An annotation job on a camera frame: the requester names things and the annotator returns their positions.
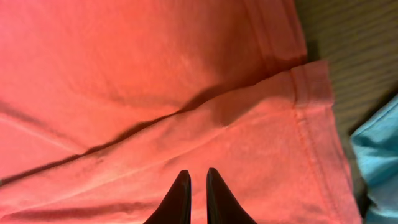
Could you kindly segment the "red soccer t-shirt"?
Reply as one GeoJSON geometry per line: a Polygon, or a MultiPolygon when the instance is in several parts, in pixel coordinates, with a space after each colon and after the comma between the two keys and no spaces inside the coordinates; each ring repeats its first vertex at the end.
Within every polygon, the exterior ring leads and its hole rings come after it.
{"type": "Polygon", "coordinates": [[[361,223],[293,1],[1,2],[1,222],[144,223],[220,173],[258,223],[361,223]]]}

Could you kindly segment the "light blue t-shirt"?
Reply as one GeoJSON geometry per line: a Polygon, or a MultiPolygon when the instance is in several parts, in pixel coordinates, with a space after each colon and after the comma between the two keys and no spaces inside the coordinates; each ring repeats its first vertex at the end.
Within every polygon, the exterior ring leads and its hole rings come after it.
{"type": "Polygon", "coordinates": [[[361,175],[371,204],[366,223],[397,224],[397,97],[352,135],[361,175]]]}

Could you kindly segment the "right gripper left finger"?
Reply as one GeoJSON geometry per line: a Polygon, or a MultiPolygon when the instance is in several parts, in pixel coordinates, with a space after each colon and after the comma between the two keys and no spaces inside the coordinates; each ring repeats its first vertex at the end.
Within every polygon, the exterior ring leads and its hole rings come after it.
{"type": "Polygon", "coordinates": [[[155,212],[144,224],[190,224],[192,205],[191,178],[182,170],[155,212]]]}

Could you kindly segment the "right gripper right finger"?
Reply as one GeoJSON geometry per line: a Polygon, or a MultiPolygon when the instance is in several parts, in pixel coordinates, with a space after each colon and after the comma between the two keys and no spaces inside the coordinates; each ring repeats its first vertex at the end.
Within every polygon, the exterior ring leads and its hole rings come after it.
{"type": "Polygon", "coordinates": [[[215,168],[206,176],[206,206],[208,224],[256,224],[215,168]]]}

